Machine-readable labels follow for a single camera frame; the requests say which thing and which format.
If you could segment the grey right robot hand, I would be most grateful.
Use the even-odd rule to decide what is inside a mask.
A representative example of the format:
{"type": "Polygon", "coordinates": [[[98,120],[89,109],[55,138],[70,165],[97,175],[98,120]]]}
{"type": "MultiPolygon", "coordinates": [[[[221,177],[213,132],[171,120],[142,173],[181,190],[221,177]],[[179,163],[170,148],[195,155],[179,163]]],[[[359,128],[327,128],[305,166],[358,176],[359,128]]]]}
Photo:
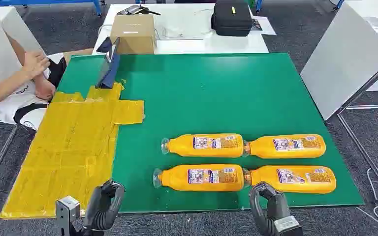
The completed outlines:
{"type": "Polygon", "coordinates": [[[291,221],[290,210],[283,192],[262,181],[249,191],[249,202],[255,225],[263,236],[284,236],[297,226],[291,221]],[[265,213],[259,203],[259,197],[267,200],[265,213]]]}

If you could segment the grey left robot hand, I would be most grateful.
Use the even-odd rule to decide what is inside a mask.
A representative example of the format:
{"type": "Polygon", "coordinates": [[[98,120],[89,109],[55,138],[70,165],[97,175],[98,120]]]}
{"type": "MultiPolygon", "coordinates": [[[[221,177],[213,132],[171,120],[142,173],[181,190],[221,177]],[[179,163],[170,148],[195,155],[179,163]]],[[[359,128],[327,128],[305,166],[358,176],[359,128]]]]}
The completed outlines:
{"type": "Polygon", "coordinates": [[[83,236],[102,236],[111,229],[125,191],[122,184],[111,179],[97,186],[89,200],[80,233],[83,236]]]}

